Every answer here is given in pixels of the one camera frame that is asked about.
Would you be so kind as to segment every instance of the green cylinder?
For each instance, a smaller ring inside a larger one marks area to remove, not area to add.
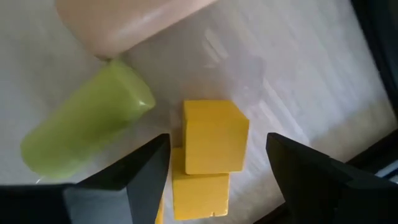
[[[70,177],[154,106],[137,73],[113,60],[22,140],[22,158],[41,176]]]

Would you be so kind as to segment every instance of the wood grain surface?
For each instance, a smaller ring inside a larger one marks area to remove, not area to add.
[[[52,0],[0,1],[0,183],[34,183],[19,142],[102,64],[60,22]],[[278,132],[346,161],[397,127],[349,0],[220,0],[124,54],[157,107],[109,145],[79,181],[171,130],[183,99],[230,99],[251,120],[244,171],[226,217],[252,223],[283,202],[266,155]]]

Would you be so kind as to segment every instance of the tabletop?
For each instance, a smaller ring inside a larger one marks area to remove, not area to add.
[[[104,63],[63,26],[53,0],[0,1],[0,183],[51,182],[23,164],[24,135]],[[184,99],[233,100],[251,120],[229,214],[165,223],[252,223],[283,202],[265,145],[278,132],[347,161],[397,127],[349,0],[220,0],[123,55],[157,106],[76,176],[79,181],[160,133],[181,141]]]

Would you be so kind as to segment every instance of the yellow cube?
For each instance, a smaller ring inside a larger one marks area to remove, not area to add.
[[[222,174],[243,170],[249,120],[231,101],[184,102],[187,174]]]
[[[187,175],[183,149],[172,151],[174,218],[189,220],[228,214],[229,174]]]

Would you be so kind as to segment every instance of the wooden block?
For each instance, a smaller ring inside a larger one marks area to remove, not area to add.
[[[163,198],[162,198],[162,200],[160,200],[159,203],[159,210],[157,211],[155,224],[163,224],[163,214],[164,214],[164,209],[163,209]]]
[[[228,214],[229,174],[187,175],[183,149],[172,151],[174,218],[189,220]]]
[[[231,101],[184,102],[187,174],[222,174],[243,170],[249,120]]]

